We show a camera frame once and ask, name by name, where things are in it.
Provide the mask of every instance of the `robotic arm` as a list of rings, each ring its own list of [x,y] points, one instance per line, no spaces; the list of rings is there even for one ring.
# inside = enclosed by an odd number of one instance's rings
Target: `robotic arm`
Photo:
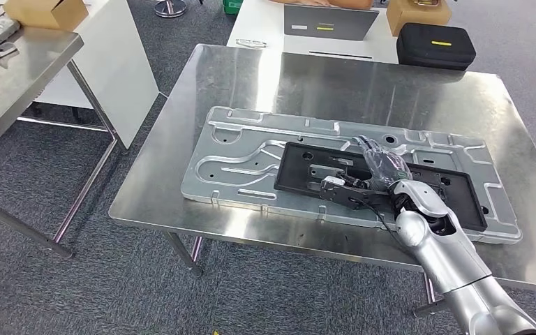
[[[445,298],[465,334],[536,334],[536,322],[507,295],[477,254],[455,213],[427,184],[411,179],[405,161],[377,142],[357,137],[371,168],[370,187],[386,188],[399,240]]]

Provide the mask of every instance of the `cardboard box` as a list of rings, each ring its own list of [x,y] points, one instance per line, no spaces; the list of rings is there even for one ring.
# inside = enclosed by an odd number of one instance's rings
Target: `cardboard box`
[[[413,0],[391,0],[387,7],[387,20],[393,36],[398,36],[401,27],[408,22],[444,26],[451,18],[451,8],[445,0],[437,6],[422,6]]]
[[[83,0],[8,0],[5,13],[27,27],[73,31],[87,16]]]

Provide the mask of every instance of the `metal table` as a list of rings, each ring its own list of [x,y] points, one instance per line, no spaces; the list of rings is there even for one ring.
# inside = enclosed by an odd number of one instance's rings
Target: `metal table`
[[[536,289],[536,148],[497,75],[198,45],[110,208],[119,224],[163,230],[196,272],[176,232],[421,271],[383,230],[183,199],[215,105],[484,138],[523,241],[477,250],[502,284]]]
[[[102,131],[112,136],[112,142],[89,176],[86,184],[75,199],[67,216],[62,221],[60,228],[52,239],[0,208],[0,221],[30,237],[37,243],[65,257],[70,257],[72,252],[59,244],[61,238],[67,231],[70,222],[104,166],[108,156],[112,153],[112,150],[117,145],[124,151],[126,149],[122,141],[117,137],[115,129],[107,119],[89,85],[85,82],[81,72],[72,60],[73,55],[83,46],[83,41],[79,35],[65,31],[26,28],[14,34],[9,41],[14,42],[17,51],[0,59],[0,137],[16,120],[81,128],[90,131]],[[42,89],[44,89],[44,86],[64,66],[69,68],[73,77],[77,80],[77,83],[94,107],[94,111],[103,122],[104,127],[65,124],[20,116]]]

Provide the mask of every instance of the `clear plastic cover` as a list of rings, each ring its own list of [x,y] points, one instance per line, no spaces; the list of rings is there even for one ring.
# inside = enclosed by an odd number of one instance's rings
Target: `clear plastic cover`
[[[362,150],[364,159],[371,169],[373,177],[369,188],[377,191],[387,191],[398,180],[412,179],[412,173],[405,160],[393,151],[382,148],[377,141],[360,135],[354,137]]]

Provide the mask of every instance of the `person's hand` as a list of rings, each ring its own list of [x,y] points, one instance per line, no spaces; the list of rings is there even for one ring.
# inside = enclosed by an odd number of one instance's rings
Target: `person's hand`
[[[331,6],[328,0],[299,0],[298,2],[301,5],[305,5],[305,6],[324,6],[324,7]]]

